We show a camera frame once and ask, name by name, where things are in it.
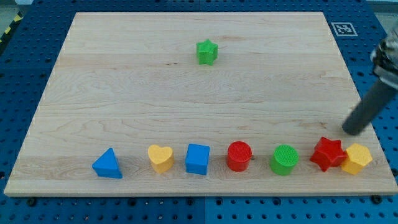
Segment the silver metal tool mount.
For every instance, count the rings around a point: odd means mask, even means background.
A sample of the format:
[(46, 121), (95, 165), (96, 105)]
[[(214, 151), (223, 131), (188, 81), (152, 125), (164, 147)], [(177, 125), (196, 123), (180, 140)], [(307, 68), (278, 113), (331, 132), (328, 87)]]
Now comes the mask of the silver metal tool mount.
[(397, 23), (371, 53), (373, 72), (381, 81), (397, 89)]

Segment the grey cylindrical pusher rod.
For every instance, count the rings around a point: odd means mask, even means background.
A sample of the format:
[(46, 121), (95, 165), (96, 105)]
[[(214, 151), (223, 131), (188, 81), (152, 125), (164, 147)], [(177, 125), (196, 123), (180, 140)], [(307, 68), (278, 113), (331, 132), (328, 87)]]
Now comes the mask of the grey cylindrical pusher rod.
[(378, 79), (342, 124), (349, 135), (359, 135), (397, 94), (397, 83)]

